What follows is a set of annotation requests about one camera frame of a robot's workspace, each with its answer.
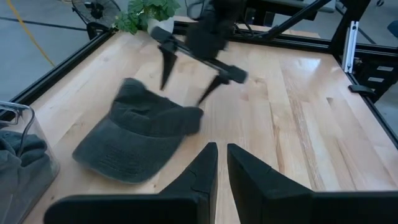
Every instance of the cap brim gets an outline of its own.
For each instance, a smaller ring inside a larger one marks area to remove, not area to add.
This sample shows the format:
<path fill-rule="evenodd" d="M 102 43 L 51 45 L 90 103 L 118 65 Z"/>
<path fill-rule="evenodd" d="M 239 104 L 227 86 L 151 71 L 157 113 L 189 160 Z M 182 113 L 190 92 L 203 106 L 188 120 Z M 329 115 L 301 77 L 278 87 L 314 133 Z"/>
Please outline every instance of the cap brim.
<path fill-rule="evenodd" d="M 72 157 L 111 179 L 136 184 L 155 175 L 183 138 L 143 136 L 119 127 L 105 116 L 82 140 Z"/>

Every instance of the concrete floor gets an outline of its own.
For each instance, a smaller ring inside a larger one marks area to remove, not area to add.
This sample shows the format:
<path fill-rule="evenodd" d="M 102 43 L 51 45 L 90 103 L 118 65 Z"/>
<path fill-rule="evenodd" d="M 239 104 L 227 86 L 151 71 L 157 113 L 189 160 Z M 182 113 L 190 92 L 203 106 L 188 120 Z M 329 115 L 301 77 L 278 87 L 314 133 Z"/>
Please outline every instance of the concrete floor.
<path fill-rule="evenodd" d="M 115 0 L 122 10 L 127 8 L 128 0 Z M 185 16 L 184 0 L 177 0 L 181 8 L 177 15 Z M 388 30 L 387 26 L 398 20 L 398 1 L 386 1 L 382 7 L 376 7 L 372 0 L 359 27 L 379 45 L 398 46 L 398 39 Z M 61 26 L 85 28 L 85 24 L 72 12 L 72 5 L 59 0 L 12 0 L 19 14 L 26 21 L 43 22 Z M 0 1 L 0 16 L 16 18 L 5 1 Z M 288 16 L 276 15 L 274 24 L 285 21 Z M 338 12 L 319 12 L 314 21 L 301 21 L 292 29 L 315 32 L 321 38 L 331 39 L 342 15 Z M 61 29 L 54 27 L 27 24 L 36 41 L 56 64 L 65 60 L 72 53 L 86 44 L 89 39 L 84 31 Z M 362 35 L 358 42 L 370 44 Z M 18 22 L 0 20 L 0 100 L 10 100 L 23 89 L 27 88 L 52 66 L 32 44 Z M 376 106 L 391 127 L 398 133 L 398 85 L 394 85 L 377 103 Z"/>

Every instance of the gray cloth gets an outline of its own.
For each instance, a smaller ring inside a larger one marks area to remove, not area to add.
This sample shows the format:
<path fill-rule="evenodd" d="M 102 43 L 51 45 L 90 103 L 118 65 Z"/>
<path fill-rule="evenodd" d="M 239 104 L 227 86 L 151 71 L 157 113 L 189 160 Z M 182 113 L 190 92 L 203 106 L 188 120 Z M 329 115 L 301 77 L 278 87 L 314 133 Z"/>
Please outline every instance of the gray cloth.
<path fill-rule="evenodd" d="M 22 134 L 0 131 L 0 223 L 19 223 L 51 184 L 45 141 L 27 135 L 17 157 Z"/>
<path fill-rule="evenodd" d="M 202 116 L 201 109 L 183 108 L 127 78 L 109 113 L 72 156 L 111 179 L 143 182 L 171 158 L 185 135 L 199 131 Z"/>

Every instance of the wood grain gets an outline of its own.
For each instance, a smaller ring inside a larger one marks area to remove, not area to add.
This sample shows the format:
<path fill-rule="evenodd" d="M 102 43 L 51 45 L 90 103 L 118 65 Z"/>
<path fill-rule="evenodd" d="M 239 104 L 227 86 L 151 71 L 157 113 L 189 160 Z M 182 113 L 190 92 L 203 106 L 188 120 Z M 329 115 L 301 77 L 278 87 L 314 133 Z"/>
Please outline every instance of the wood grain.
<path fill-rule="evenodd" d="M 56 200 L 73 194 L 161 191 L 209 141 L 219 149 L 216 222 L 239 223 L 229 187 L 226 145 L 236 143 L 287 177 L 317 191 L 391 190 L 398 183 L 398 152 L 331 55 L 230 42 L 219 59 L 249 73 L 200 106 L 201 131 L 187 137 L 163 169 L 143 184 L 127 185 L 82 168 L 73 150 L 109 109 L 121 81 L 134 77 L 184 106 L 199 99 L 215 71 L 185 55 L 165 91 L 162 57 L 147 34 L 110 38 L 33 107 L 60 173 L 25 223 L 41 223 Z"/>

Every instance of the potted plant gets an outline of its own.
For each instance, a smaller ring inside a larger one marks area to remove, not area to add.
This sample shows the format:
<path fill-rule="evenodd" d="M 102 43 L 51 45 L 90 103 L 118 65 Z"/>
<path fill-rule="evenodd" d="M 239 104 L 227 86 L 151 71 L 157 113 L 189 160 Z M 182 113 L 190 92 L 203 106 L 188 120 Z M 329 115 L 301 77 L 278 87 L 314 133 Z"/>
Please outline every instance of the potted plant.
<path fill-rule="evenodd" d="M 173 16 L 179 7 L 175 0 L 130 0 L 127 12 L 116 16 L 114 26 L 132 34 L 138 30 L 150 33 L 156 26 L 173 32 Z"/>

